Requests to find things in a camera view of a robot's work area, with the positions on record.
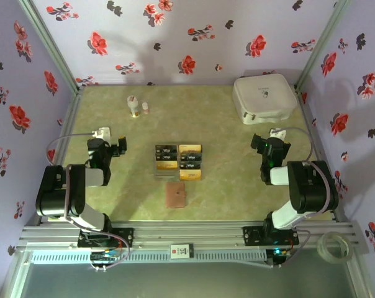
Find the pink leather card holder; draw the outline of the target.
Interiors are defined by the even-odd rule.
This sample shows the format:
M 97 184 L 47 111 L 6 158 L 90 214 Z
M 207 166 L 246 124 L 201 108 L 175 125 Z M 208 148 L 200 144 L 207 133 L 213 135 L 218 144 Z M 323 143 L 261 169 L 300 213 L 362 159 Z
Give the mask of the pink leather card holder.
M 165 189 L 167 209 L 178 209 L 186 206 L 186 191 L 183 182 L 167 182 Z

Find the large white pill bottle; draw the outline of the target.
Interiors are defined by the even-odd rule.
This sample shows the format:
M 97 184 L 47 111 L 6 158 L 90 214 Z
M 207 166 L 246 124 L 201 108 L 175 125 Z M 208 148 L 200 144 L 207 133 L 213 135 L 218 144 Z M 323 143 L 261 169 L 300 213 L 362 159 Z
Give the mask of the large white pill bottle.
M 127 98 L 127 105 L 132 117 L 136 118 L 140 115 L 138 99 L 135 96 L 129 96 Z

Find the white zippered case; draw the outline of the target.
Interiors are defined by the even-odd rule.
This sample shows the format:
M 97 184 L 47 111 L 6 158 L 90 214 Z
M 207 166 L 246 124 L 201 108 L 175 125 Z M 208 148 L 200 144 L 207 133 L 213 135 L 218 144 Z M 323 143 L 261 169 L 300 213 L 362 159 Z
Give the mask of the white zippered case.
M 286 120 L 297 107 L 296 96 L 281 74 L 237 79 L 233 84 L 232 99 L 245 125 Z

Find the clear tape roll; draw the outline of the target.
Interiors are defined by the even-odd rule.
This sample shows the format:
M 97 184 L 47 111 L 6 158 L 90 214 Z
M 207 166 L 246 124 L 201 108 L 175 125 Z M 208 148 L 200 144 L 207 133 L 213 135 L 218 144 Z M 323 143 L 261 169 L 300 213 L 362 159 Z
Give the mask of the clear tape roll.
M 340 255 L 334 255 L 330 247 L 329 241 L 335 242 L 339 249 Z M 341 233 L 327 232 L 323 234 L 317 241 L 317 252 L 319 256 L 330 264 L 342 264 L 350 261 L 353 257 L 353 246 L 349 239 Z

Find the red and white label tag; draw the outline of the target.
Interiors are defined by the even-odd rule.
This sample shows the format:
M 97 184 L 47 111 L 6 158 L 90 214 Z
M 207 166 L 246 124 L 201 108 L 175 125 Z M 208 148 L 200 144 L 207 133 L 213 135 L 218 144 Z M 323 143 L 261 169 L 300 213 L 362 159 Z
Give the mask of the red and white label tag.
M 170 245 L 170 258 L 172 260 L 184 260 L 194 257 L 193 244 L 172 244 Z

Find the aluminium side rail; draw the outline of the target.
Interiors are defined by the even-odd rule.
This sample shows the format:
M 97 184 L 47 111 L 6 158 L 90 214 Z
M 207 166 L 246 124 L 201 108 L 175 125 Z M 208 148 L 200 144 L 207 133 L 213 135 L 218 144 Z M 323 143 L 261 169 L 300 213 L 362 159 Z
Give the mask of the aluminium side rail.
M 69 104 L 61 135 L 50 141 L 45 149 L 46 166 L 38 189 L 35 208 L 37 215 L 48 220 L 63 220 L 66 199 L 66 168 L 63 163 L 73 133 L 76 115 L 81 103 L 82 91 L 72 97 Z
M 319 132 L 317 130 L 320 126 L 318 125 L 318 126 L 315 127 L 312 124 L 314 116 L 312 115 L 312 112 L 308 108 L 308 105 L 303 100 L 303 97 L 304 97 L 303 93 L 305 93 L 305 91 L 301 91 L 299 88 L 296 88 L 295 91 L 296 91 L 296 94 L 297 94 L 297 100 L 299 102 L 303 118 L 305 120 L 305 125 L 307 127 L 307 131 L 308 131 L 309 135 L 311 136 L 312 142 L 313 142 L 313 148 L 314 148 L 313 151 L 314 152 L 313 152 L 312 157 L 310 159 L 311 160 L 323 160 L 323 161 L 325 161 L 327 163 L 328 168 L 329 168 L 330 175 L 333 178 L 333 182 L 334 182 L 334 184 L 336 184 L 337 183 L 337 179 L 335 177 L 336 168 L 334 167 L 334 165 L 332 163 L 330 163 L 330 161 L 328 160 L 328 158 L 325 154 L 325 147 L 322 144 Z M 327 211 L 323 215 L 318 215 L 316 217 L 310 217 L 310 219 L 317 219 L 317 218 L 322 219 L 322 218 L 325 217 L 325 214 L 330 214 L 333 221 L 348 222 L 349 220 L 346 217 L 346 215 L 344 213 L 344 210 L 343 210 L 343 200 L 341 198 L 341 194 L 339 192 L 337 194 L 338 194 L 338 197 L 339 197 L 339 205 L 334 211 L 332 211 L 332 210 Z

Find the wired circuit board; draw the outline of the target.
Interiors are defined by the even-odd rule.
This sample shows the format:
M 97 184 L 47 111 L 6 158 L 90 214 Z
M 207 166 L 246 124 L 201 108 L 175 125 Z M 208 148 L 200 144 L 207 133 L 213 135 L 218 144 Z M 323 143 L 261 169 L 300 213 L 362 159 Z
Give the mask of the wired circuit board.
M 266 250 L 268 258 L 283 257 L 288 258 L 291 255 L 290 249 L 275 248 Z
M 119 250 L 94 251 L 90 255 L 90 261 L 95 263 L 113 263 L 120 258 Z

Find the long aluminium base rail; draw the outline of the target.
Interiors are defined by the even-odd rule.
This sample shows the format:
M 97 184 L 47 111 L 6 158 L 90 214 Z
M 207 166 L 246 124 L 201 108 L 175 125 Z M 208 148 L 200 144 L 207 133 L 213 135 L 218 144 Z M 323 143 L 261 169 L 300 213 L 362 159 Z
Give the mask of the long aluminium base rail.
M 244 221 L 131 221 L 114 222 L 112 228 L 133 228 L 133 251 L 169 250 L 172 244 L 193 244 L 195 250 L 248 250 L 248 249 L 298 249 L 315 248 L 318 239 L 327 232 L 346 236 L 352 246 L 367 253 L 366 239 L 358 226 L 349 222 L 333 220 L 306 220 L 297 226 L 299 244 L 295 246 L 245 246 L 243 227 L 261 226 L 261 222 Z M 16 251 L 34 250 L 100 250 L 101 248 L 78 248 L 79 229 L 68 222 L 44 222 L 26 226 Z

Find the aluminium corner post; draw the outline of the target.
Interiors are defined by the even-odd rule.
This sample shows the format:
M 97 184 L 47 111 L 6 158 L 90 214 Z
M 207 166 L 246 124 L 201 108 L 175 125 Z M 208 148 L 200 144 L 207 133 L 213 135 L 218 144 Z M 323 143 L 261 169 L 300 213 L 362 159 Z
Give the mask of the aluminium corner post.
M 44 20 L 38 12 L 33 0 L 17 0 L 25 15 L 28 17 L 33 28 L 35 29 L 37 35 L 42 41 L 43 45 L 47 49 L 50 57 L 52 58 L 54 64 L 63 76 L 68 87 L 72 90 L 74 94 L 78 94 L 79 87 L 73 78 L 72 72 L 68 67 L 60 49 L 56 45 L 48 27 L 46 26 Z
M 314 68 L 315 62 L 322 53 L 322 50 L 327 46 L 328 40 L 332 36 L 333 32 L 341 22 L 343 15 L 345 14 L 348 6 L 351 4 L 352 0 L 337 0 L 333 12 L 323 29 L 316 46 L 314 47 L 302 73 L 299 76 L 296 84 L 294 85 L 295 91 L 301 92 L 301 89 L 305 82 L 307 81 L 310 72 Z

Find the aluminium lower frame rail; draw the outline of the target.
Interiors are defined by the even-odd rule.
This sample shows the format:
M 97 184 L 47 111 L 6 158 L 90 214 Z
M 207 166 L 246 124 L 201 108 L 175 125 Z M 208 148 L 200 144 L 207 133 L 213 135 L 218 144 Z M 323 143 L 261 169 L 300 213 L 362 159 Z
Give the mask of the aluminium lower frame rail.
M 17 251 L 12 257 L 0 298 L 21 298 L 32 259 L 31 251 Z
M 364 272 L 357 259 L 351 259 L 346 264 L 348 277 L 350 279 L 351 289 L 354 298 L 373 298 L 371 289 L 369 288 Z

